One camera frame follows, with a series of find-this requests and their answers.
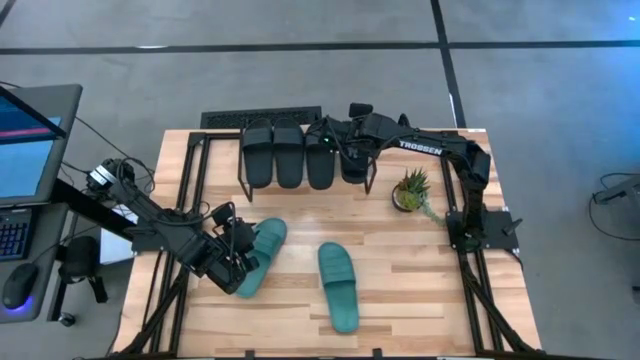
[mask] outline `black slipper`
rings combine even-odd
[[[346,154],[340,154],[342,179],[349,184],[362,184],[367,179],[369,158],[358,149],[346,148]]]
[[[321,141],[319,131],[317,127],[314,129],[314,125],[307,129],[305,152],[309,185],[316,190],[325,190],[331,187],[336,156],[333,150]]]
[[[273,173],[273,132],[266,119],[253,121],[242,134],[247,182],[256,189],[267,187]]]
[[[278,184],[295,189],[302,182],[304,166],[304,133],[291,119],[281,119],[273,125],[273,153],[276,158]]]

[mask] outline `green slipper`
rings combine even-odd
[[[258,235],[253,242],[253,250],[247,256],[255,256],[260,266],[247,274],[236,291],[236,295],[244,298],[253,297],[258,292],[271,262],[287,237],[287,224],[281,219],[269,218],[256,225],[255,231]]]
[[[318,249],[322,286],[329,303],[331,325],[339,333],[358,328],[356,276],[347,250],[336,243],[324,243]]]

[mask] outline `slide sandal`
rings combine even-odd
[[[295,189],[300,186],[304,166],[304,133],[300,125],[291,119],[276,121],[273,149],[280,187]]]
[[[242,135],[242,152],[247,182],[256,189],[271,183],[273,172],[273,132],[266,119],[253,121]]]
[[[247,253],[247,257],[254,256],[260,266],[247,273],[247,277],[236,290],[236,295],[243,298],[253,297],[258,292],[271,262],[287,237],[287,224],[282,219],[269,218],[256,225],[255,231],[258,235],[253,242],[253,250]]]
[[[369,157],[360,150],[347,148],[347,153],[340,157],[340,168],[342,169],[342,179],[349,184],[362,184],[367,179],[369,172]]]
[[[318,264],[331,325],[339,333],[355,331],[359,325],[358,295],[349,253],[339,244],[324,243],[318,249]]]
[[[307,129],[305,152],[307,156],[307,178],[316,190],[325,190],[333,184],[333,169],[336,156],[329,146],[321,142],[319,132]]]

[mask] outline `wooden tabletop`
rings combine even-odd
[[[165,133],[152,195],[163,207],[175,206],[190,131]],[[459,131],[491,152],[484,130]],[[196,150],[188,197],[194,191],[198,159]],[[306,179],[297,189],[281,189],[274,172],[274,183],[256,190],[253,203],[237,182],[237,161],[238,141],[211,143],[203,200],[212,207],[232,200],[238,216],[247,221],[280,217],[289,233],[252,299],[226,295],[206,277],[191,275],[179,356],[244,356],[250,349],[257,356],[370,356],[378,347],[385,355],[398,356],[474,353],[457,258],[446,229],[420,212],[400,213],[390,201],[405,170],[422,167],[431,185],[432,208],[444,216],[447,200],[439,158],[385,150],[369,195],[363,186],[345,183],[339,172],[324,191],[311,189]],[[452,176],[462,204],[453,170]],[[505,206],[493,163],[484,201],[489,209]],[[211,223],[204,228],[210,229]],[[353,259],[360,309],[360,328],[353,334],[337,334],[329,320],[316,255],[327,241],[344,245]],[[501,250],[485,251],[485,256],[496,305],[526,342],[539,347],[520,266]],[[149,253],[135,260],[116,351],[140,330],[155,259],[156,254]],[[159,287],[158,280],[151,310]],[[491,348],[486,315],[478,307],[484,344]],[[168,348],[172,317],[170,309],[161,349]]]

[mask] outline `concrete floor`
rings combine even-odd
[[[440,2],[450,41],[640,39],[640,8],[631,1]],[[268,4],[17,0],[0,48],[437,41],[428,1]],[[453,50],[452,57],[467,125],[489,130],[507,204],[524,218],[518,237],[545,350],[637,358],[640,305],[631,285],[640,283],[640,243],[600,235],[586,206],[600,175],[640,170],[640,49]],[[149,166],[164,130],[197,127],[203,111],[321,105],[343,117],[350,102],[362,101],[394,117],[406,112],[414,125],[454,126],[439,50],[5,55],[0,80],[82,84],[79,116]],[[117,154],[77,124],[65,159],[90,168],[109,156]],[[625,205],[594,215],[611,231],[638,236]],[[107,279],[116,293],[126,287],[125,270]],[[106,351],[122,300],[98,311],[83,305],[87,296],[71,294],[65,311],[92,321],[42,335],[56,348],[47,358]],[[0,326],[8,331],[16,330]],[[27,342],[21,354],[5,351],[2,338],[0,358],[45,357]]]

